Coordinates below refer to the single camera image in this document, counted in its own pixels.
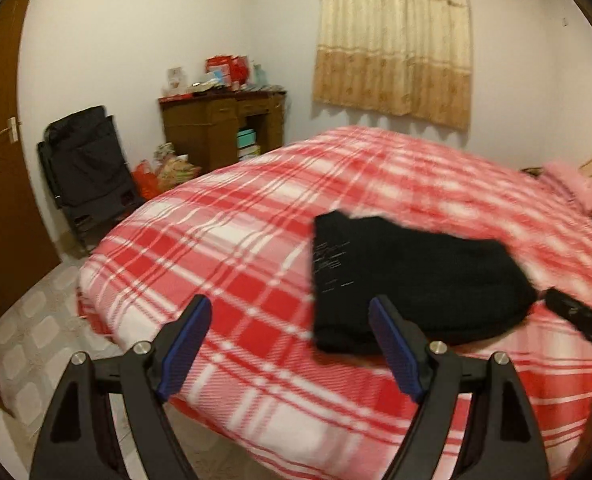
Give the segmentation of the black pants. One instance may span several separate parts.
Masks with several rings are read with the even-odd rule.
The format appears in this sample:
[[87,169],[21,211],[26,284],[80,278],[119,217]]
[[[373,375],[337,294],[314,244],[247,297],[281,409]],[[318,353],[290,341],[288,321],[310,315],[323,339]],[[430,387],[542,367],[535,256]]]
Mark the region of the black pants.
[[505,246],[408,229],[336,210],[313,221],[313,340],[332,354],[375,356],[368,313],[386,296],[427,338],[449,346],[499,337],[537,292]]

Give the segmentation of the pink folded quilt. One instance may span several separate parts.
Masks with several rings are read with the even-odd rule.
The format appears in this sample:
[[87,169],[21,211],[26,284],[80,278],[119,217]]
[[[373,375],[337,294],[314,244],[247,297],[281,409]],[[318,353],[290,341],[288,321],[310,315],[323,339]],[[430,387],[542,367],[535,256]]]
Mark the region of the pink folded quilt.
[[564,162],[546,162],[539,180],[563,200],[592,217],[592,180]]

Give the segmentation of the red white plaid bed cover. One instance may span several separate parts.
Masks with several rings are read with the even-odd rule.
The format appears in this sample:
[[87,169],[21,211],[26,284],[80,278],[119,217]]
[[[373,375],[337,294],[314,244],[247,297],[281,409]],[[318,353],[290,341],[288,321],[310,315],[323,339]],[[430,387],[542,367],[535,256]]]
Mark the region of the red white plaid bed cover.
[[371,299],[520,375],[554,478],[592,408],[592,344],[532,290],[592,307],[592,219],[524,172],[344,127],[150,200],[83,265],[77,307],[122,348],[196,295],[212,321],[172,404],[287,479],[377,479],[415,406]]

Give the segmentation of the brown wooden door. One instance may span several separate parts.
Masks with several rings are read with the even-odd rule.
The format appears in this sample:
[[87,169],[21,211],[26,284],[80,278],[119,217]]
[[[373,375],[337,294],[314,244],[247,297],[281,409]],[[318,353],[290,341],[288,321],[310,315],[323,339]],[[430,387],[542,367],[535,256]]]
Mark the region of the brown wooden door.
[[[29,1],[0,4],[0,318],[60,263],[30,184],[20,136],[18,57]],[[5,408],[1,391],[0,408]]]

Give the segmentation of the black folding chair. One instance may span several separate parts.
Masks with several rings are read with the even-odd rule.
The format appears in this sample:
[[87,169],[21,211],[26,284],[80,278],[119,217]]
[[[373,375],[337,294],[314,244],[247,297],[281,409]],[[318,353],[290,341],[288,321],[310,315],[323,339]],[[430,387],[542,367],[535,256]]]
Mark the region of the black folding chair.
[[145,200],[134,182],[112,115],[103,105],[46,127],[37,144],[55,207],[82,250],[102,226],[121,222]]

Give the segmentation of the red bag on floor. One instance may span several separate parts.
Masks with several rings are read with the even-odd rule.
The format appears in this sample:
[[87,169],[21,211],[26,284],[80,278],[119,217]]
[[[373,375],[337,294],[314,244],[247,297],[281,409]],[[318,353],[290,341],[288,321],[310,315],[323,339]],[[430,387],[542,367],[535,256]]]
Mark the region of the red bag on floor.
[[131,173],[134,184],[144,200],[152,200],[159,196],[158,177],[147,160],[141,160]]

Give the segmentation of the floral bag on floor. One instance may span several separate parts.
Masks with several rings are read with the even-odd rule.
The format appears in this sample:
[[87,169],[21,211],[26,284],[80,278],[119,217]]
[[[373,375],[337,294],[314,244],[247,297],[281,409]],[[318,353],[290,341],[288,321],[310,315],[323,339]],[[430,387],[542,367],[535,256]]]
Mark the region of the floral bag on floor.
[[155,174],[160,192],[170,191],[200,175],[200,167],[189,162],[188,155],[178,155],[174,144],[160,144],[154,153]]

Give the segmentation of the dark brown wooden desk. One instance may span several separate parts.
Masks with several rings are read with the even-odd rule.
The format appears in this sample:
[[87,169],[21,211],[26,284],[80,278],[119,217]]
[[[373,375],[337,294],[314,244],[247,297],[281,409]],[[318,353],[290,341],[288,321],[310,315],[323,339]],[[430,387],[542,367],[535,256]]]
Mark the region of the dark brown wooden desk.
[[203,172],[238,162],[238,133],[252,129],[262,154],[284,143],[284,90],[217,91],[160,98],[162,128],[176,152]]

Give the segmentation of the teal box under desk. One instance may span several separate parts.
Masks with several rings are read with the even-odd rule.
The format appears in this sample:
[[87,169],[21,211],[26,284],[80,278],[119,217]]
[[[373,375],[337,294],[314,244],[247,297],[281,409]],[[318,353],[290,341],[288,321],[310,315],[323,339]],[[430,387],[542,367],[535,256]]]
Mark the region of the teal box under desk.
[[256,131],[254,129],[243,129],[236,134],[238,149],[248,148],[256,143]]

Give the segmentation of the beige patterned window curtain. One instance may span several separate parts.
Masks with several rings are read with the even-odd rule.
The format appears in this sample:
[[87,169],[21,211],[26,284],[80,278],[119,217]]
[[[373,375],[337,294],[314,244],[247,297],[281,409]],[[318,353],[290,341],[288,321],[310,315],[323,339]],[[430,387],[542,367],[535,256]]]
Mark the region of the beige patterned window curtain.
[[313,101],[465,131],[470,0],[320,0]]

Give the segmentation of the white card on desk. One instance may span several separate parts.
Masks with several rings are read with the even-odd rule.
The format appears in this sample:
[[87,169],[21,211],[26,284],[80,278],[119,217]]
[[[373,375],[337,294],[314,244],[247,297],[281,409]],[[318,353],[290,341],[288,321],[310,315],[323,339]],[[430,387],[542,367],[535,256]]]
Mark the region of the white card on desk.
[[186,73],[182,67],[168,68],[167,70],[167,96],[181,96],[185,94],[188,84]]

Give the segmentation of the red gift bag on desk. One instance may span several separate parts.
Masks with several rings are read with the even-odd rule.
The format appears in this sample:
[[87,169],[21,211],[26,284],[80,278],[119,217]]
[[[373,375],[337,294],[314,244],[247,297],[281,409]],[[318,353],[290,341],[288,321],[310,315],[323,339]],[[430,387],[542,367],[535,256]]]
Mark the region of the red gift bag on desk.
[[239,89],[250,76],[248,57],[245,55],[216,55],[205,62],[207,73],[215,73],[228,88]]

